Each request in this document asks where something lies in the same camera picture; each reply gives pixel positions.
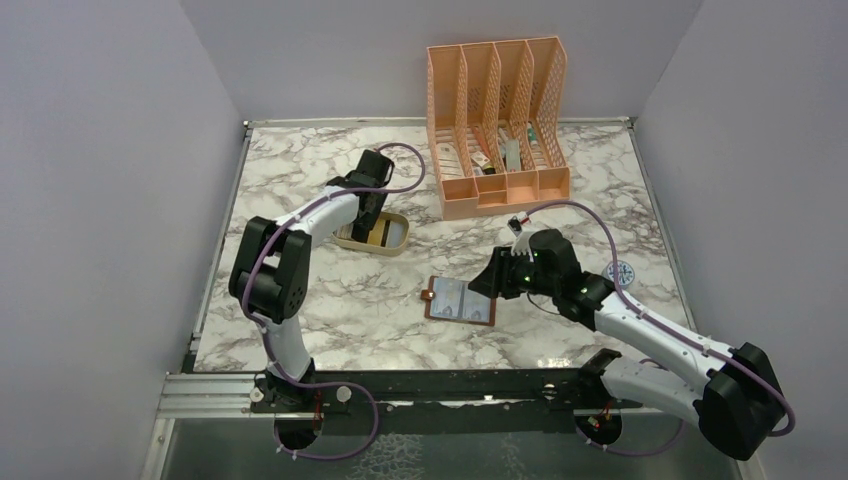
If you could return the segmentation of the brown leather card holder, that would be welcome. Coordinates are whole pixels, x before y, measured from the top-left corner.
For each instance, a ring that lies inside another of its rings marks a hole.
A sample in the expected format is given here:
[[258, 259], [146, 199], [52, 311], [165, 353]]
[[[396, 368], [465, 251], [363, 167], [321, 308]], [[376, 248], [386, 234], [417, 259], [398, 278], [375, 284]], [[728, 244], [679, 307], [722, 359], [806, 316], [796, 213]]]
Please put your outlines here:
[[471, 291], [469, 282], [431, 276], [420, 292], [425, 303], [424, 317], [430, 320], [492, 327], [496, 319], [496, 300]]

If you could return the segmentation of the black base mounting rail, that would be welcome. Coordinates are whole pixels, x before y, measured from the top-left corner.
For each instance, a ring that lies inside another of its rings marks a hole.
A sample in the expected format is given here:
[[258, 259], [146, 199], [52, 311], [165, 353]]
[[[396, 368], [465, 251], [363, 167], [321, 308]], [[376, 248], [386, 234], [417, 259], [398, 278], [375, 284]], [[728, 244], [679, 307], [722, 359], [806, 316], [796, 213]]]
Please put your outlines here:
[[576, 416], [634, 402], [613, 399], [578, 368], [317, 371], [306, 387], [254, 378], [253, 414], [286, 431], [330, 435], [567, 433]]

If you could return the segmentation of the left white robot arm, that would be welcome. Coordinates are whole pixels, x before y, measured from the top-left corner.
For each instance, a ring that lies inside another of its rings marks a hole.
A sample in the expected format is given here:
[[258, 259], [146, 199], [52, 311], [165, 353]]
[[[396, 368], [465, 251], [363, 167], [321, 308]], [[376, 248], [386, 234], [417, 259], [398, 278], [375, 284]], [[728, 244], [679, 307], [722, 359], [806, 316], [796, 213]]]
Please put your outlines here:
[[228, 291], [259, 329], [268, 358], [266, 396], [290, 410], [306, 408], [314, 397], [314, 361], [298, 319], [312, 251], [335, 232], [355, 242], [369, 239], [394, 167], [380, 149], [366, 150], [354, 170], [331, 179], [312, 202], [277, 220], [256, 216], [245, 226]]

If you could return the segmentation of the orange plastic file organizer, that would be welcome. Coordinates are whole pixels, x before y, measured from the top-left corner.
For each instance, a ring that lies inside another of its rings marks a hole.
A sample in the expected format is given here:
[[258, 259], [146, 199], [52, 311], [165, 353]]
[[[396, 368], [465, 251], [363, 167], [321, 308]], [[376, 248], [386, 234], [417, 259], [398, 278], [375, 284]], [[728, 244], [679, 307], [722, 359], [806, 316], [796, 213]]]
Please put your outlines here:
[[[570, 198], [571, 172], [558, 141], [567, 67], [556, 36], [428, 47], [426, 130], [443, 219], [516, 213]], [[528, 124], [537, 148], [528, 142]], [[518, 172], [506, 170], [508, 139], [520, 144]], [[475, 151], [496, 174], [474, 175]]]

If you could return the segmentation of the green white tube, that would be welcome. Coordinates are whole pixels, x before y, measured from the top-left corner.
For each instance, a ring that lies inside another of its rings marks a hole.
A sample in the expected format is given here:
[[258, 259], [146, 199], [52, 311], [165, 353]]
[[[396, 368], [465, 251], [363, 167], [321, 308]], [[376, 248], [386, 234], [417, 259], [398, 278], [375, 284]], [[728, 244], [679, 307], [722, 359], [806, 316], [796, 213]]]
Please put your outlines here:
[[534, 128], [531, 124], [527, 125], [528, 142], [532, 148], [538, 147], [538, 140]]

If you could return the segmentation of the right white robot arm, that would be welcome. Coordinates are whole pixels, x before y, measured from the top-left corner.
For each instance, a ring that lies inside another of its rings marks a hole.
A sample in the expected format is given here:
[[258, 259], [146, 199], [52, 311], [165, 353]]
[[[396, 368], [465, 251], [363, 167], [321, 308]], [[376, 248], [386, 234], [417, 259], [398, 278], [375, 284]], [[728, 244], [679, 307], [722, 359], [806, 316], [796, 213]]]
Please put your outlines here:
[[572, 244], [546, 229], [521, 234], [521, 249], [496, 247], [470, 289], [490, 299], [548, 297], [559, 315], [648, 355], [647, 367], [604, 349], [584, 364], [577, 393], [600, 407], [627, 400], [661, 410], [699, 429], [721, 453], [750, 459], [788, 415], [766, 353], [731, 347], [656, 317], [614, 283], [580, 266]]

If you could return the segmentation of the small box in organizer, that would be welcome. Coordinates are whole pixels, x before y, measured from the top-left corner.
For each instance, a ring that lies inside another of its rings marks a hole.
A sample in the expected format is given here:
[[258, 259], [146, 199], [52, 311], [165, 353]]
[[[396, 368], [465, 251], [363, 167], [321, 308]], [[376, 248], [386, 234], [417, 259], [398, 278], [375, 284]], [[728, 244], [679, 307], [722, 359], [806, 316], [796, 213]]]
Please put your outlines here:
[[475, 176], [493, 175], [497, 170], [491, 160], [482, 152], [475, 151], [470, 154], [472, 172]]

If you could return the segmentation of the tan oval card tray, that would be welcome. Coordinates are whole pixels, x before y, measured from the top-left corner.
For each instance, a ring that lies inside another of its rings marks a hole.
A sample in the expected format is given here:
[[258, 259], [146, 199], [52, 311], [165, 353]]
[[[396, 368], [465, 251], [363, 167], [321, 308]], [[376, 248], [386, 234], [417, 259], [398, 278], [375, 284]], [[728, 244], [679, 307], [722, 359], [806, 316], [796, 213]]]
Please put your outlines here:
[[387, 257], [400, 255], [408, 242], [410, 224], [400, 214], [382, 212], [365, 241], [353, 239], [353, 225], [336, 230], [331, 238], [341, 248]]

